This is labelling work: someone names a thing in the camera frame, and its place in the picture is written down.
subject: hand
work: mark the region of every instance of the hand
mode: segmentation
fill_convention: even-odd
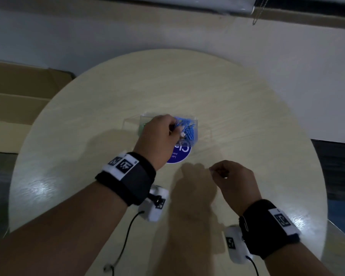
[[[239,216],[262,199],[253,171],[241,164],[224,160],[210,167],[210,171],[226,202]]]
[[[181,127],[170,133],[169,126],[176,120],[171,115],[156,116],[143,128],[133,152],[145,157],[158,171],[170,159],[174,146],[180,139]]]

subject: light wood table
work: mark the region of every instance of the light wood table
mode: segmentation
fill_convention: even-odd
[[[143,112],[198,118],[190,155],[164,166],[170,190],[162,219],[134,222],[116,275],[255,275],[233,264],[222,230],[238,223],[205,168],[228,159],[252,169],[264,198],[283,209],[318,257],[327,200],[316,152],[265,81],[226,60],[188,50],[149,50],[106,61],[68,84],[37,118],[19,153],[9,197],[11,230],[93,181],[102,165],[132,150]],[[129,207],[87,275],[114,262],[137,208]],[[263,261],[255,257],[261,276]]]

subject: white wall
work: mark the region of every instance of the white wall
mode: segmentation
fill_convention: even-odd
[[[345,142],[345,30],[100,0],[0,0],[0,60],[81,74],[118,55],[187,48],[253,68],[310,138]]]

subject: black cable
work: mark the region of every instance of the black cable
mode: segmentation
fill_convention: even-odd
[[[130,227],[132,226],[132,223],[134,222],[135,218],[137,218],[138,215],[143,214],[143,213],[144,213],[144,211],[138,212],[137,215],[135,215],[134,218],[132,219],[132,221],[130,222],[128,231],[127,231],[127,233],[126,233],[125,241],[124,241],[124,246],[123,246],[123,249],[122,249],[121,252],[120,252],[120,255],[119,255],[118,259],[115,261],[114,264],[106,264],[106,265],[104,266],[104,272],[108,272],[108,271],[111,270],[111,271],[113,272],[113,276],[114,276],[114,269],[115,269],[115,266],[118,264],[119,260],[121,259],[121,255],[123,254],[124,249],[125,249],[125,246],[126,246],[126,244],[127,244],[127,240],[128,240],[128,235],[129,235]]]
[[[254,269],[256,270],[257,276],[259,276],[258,270],[257,270],[257,266],[255,265],[254,261],[250,257],[248,257],[248,256],[245,256],[245,257],[252,262],[252,264],[254,266]]]

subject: wristband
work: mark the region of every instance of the wristband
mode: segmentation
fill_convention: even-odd
[[[95,179],[130,206],[140,205],[147,198],[155,176],[156,171],[146,158],[130,152],[115,157]]]
[[[239,217],[248,250],[263,260],[287,244],[300,242],[300,231],[286,214],[270,201],[256,201]]]

